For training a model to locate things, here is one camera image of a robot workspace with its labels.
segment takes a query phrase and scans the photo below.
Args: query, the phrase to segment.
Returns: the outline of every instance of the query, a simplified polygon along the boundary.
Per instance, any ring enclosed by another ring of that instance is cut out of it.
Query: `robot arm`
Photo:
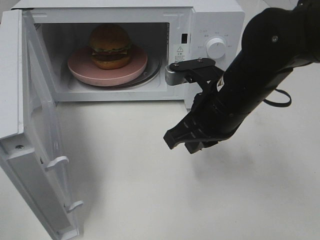
[[[166,132],[170,149],[185,143],[193,154],[227,140],[293,68],[319,63],[320,1],[300,0],[293,10],[264,10],[248,23],[241,44],[225,72],[208,58],[168,67],[168,84],[197,82],[203,90],[191,111]]]

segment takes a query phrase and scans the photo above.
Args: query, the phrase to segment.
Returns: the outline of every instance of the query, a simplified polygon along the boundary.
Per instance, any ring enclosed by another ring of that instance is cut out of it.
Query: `white surface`
[[[270,7],[292,10],[299,0],[264,0]]]
[[[240,8],[236,0],[21,0],[14,8],[96,8],[96,7],[195,7],[198,12],[223,12]]]
[[[247,13],[259,7],[243,2]],[[186,114],[182,102],[60,104],[85,202],[75,239],[318,240],[318,75],[317,64],[296,69],[280,85],[291,107],[261,104],[230,140],[194,155],[162,140]],[[2,170],[0,182],[0,239],[49,240]]]
[[[0,23],[2,18],[2,12],[10,10],[19,0],[1,0],[0,2]]]
[[[21,11],[7,11],[0,26],[0,139],[23,131]]]

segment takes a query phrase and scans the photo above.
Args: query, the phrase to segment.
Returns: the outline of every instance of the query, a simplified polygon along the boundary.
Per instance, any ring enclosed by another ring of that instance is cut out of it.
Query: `burger patty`
[[[116,55],[92,55],[93,58],[99,60],[99,61],[104,61],[104,62],[108,62],[108,61],[115,61],[115,60],[119,60],[122,59],[124,57],[127,57],[127,54],[116,54]]]
[[[127,49],[119,50],[119,51],[95,51],[92,49],[92,55],[118,55],[118,54],[124,54],[126,55],[128,53]]]

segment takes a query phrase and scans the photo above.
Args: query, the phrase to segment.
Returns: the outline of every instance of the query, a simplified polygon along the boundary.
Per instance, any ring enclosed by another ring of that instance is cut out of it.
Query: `white microwave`
[[[169,86],[165,67],[209,57],[227,69],[244,16],[236,0],[21,0],[3,13],[0,165],[52,239],[79,234],[74,209],[83,204],[72,199],[56,103],[183,100],[190,108],[200,88]],[[69,56],[102,23],[120,25],[147,52],[143,81],[98,87],[71,74]]]

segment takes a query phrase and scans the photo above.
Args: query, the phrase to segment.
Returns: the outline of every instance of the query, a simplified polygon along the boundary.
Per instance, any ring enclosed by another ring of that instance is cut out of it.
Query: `open microwave door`
[[[79,234],[50,71],[28,11],[0,25],[0,165],[54,240]]]

